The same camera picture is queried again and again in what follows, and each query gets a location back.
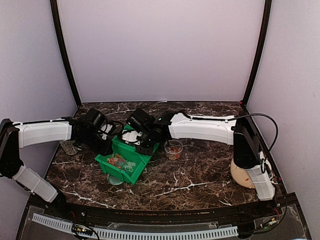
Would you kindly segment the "metal scoop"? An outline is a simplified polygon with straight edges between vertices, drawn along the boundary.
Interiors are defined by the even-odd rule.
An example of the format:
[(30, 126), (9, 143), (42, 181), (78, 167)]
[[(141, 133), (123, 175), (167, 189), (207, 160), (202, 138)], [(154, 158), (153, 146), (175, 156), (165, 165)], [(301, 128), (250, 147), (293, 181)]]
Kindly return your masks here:
[(133, 130), (125, 130), (122, 135), (121, 139), (126, 144), (140, 144), (140, 138), (141, 138), (142, 132), (137, 132), (134, 129)]

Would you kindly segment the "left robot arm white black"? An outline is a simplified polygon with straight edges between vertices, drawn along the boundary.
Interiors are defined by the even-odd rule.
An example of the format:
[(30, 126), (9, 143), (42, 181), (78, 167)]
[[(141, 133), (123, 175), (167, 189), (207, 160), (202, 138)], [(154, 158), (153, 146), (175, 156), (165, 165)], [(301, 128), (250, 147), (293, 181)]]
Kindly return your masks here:
[(29, 168), (20, 157), (20, 150), (38, 144), (74, 141), (100, 155), (111, 150), (113, 136), (124, 125), (109, 120), (99, 110), (91, 108), (80, 118), (62, 117), (51, 120), (13, 122), (9, 118), (0, 123), (0, 175), (14, 180), (22, 187), (51, 204), (51, 210), (60, 218), (71, 213), (65, 203), (66, 196), (37, 172)]

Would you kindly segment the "green bin mixed candies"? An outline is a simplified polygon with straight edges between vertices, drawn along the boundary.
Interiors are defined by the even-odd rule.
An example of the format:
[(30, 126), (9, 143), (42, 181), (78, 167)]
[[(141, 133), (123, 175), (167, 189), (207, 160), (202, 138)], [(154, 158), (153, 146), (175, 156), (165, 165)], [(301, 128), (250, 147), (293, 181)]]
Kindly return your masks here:
[(140, 147), (137, 144), (127, 144), (126, 142), (122, 141), (117, 135), (112, 139), (113, 153), (119, 154), (126, 161), (135, 163), (143, 162), (144, 164), (147, 164), (152, 158), (153, 154), (158, 150), (159, 146), (159, 143), (155, 144), (151, 155), (145, 155), (136, 151), (136, 148)]

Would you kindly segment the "green bin colourful candies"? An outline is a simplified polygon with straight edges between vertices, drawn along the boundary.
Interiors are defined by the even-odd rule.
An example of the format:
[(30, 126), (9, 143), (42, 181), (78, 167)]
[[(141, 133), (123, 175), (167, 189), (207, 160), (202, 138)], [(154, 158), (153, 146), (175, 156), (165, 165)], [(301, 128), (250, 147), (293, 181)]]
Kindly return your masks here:
[(95, 160), (104, 174), (109, 174), (122, 182), (135, 185), (138, 178), (149, 163), (149, 160), (141, 155), (131, 155), (129, 159), (117, 153), (110, 155), (97, 155)]

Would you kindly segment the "clear plastic cup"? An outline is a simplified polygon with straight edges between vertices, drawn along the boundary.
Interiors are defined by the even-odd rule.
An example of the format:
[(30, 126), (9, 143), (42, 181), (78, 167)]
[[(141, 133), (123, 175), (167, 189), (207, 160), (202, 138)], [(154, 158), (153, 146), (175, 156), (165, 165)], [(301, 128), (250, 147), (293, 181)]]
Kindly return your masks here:
[(183, 148), (183, 144), (175, 139), (168, 140), (164, 144), (165, 154), (170, 160), (178, 160), (181, 157)]

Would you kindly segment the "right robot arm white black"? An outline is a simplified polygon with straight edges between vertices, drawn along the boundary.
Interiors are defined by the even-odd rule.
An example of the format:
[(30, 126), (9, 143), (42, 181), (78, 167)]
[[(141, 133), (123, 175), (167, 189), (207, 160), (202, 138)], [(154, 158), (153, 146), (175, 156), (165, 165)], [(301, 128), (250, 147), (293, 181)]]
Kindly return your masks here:
[(149, 156), (155, 144), (168, 140), (196, 139), (232, 145), (235, 165), (246, 171), (260, 200), (255, 205), (255, 213), (266, 217), (275, 208), (272, 199), (276, 188), (251, 117), (252, 114), (188, 115), (182, 110), (166, 111), (154, 117), (137, 108), (126, 120), (130, 129), (119, 137), (126, 144), (134, 144), (138, 153)]

